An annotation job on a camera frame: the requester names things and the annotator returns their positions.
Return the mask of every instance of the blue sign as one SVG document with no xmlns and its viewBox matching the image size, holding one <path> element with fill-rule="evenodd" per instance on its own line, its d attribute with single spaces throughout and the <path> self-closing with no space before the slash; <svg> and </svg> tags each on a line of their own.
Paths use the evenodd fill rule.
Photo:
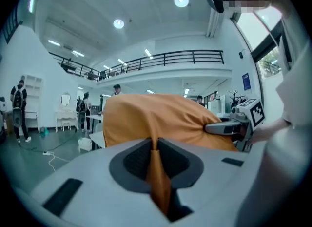
<svg viewBox="0 0 312 227">
<path fill-rule="evenodd" d="M 250 87 L 250 80 L 249 80 L 249 74 L 246 73 L 243 75 L 243 83 L 244 83 L 244 90 L 249 90 Z"/>
</svg>

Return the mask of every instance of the orange cloth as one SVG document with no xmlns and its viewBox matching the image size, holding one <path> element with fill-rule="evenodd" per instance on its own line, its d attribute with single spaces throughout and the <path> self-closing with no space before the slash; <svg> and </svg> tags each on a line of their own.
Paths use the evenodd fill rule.
<svg viewBox="0 0 312 227">
<path fill-rule="evenodd" d="M 136 139 L 152 138 L 153 147 L 146 181 L 151 197 L 166 215 L 171 182 L 165 173 L 157 139 L 169 138 L 201 147 L 237 151 L 230 137 L 208 134 L 205 124 L 221 122 L 203 106 L 179 95 L 123 94 L 106 100 L 103 134 L 107 147 Z"/>
</svg>

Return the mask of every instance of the mirror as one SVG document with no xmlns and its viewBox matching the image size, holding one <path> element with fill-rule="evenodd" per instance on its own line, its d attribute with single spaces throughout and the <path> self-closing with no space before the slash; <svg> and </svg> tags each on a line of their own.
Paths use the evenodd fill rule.
<svg viewBox="0 0 312 227">
<path fill-rule="evenodd" d="M 60 102 L 61 104 L 64 106 L 64 107 L 67 107 L 69 105 L 69 101 L 70 101 L 70 95 L 68 92 L 65 92 L 61 99 L 60 99 Z"/>
</svg>

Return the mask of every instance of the green floor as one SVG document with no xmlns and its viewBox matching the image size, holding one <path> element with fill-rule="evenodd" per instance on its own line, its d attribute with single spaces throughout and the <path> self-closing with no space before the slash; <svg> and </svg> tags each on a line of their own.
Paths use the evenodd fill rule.
<svg viewBox="0 0 312 227">
<path fill-rule="evenodd" d="M 15 136 L 8 137 L 0 145 L 1 166 L 11 185 L 20 187 L 27 193 L 30 193 L 38 183 L 54 172 L 48 164 L 52 156 L 43 156 L 42 151 L 51 150 L 62 144 L 51 151 L 56 156 L 69 161 L 85 153 L 83 150 L 80 152 L 78 147 L 78 139 L 84 137 L 85 134 L 81 131 L 75 133 L 75 129 L 58 133 L 50 130 L 44 138 L 39 136 L 36 131 L 31 131 L 29 135 L 32 138 L 29 143 L 26 143 L 24 137 L 21 136 L 21 147 Z M 66 162 L 54 159 L 51 164 L 57 170 Z"/>
</svg>

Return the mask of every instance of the round ceiling light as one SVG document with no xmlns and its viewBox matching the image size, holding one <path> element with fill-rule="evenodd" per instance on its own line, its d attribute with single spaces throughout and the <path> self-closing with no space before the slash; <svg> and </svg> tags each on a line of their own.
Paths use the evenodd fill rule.
<svg viewBox="0 0 312 227">
<path fill-rule="evenodd" d="M 189 4 L 189 0 L 175 0 L 175 5 L 178 7 L 186 7 Z"/>
<path fill-rule="evenodd" d="M 120 20 L 120 19 L 117 19 L 117 20 L 114 20 L 114 23 L 113 23 L 114 27 L 117 28 L 117 29 L 122 29 L 123 26 L 125 25 L 125 23 Z"/>
</svg>

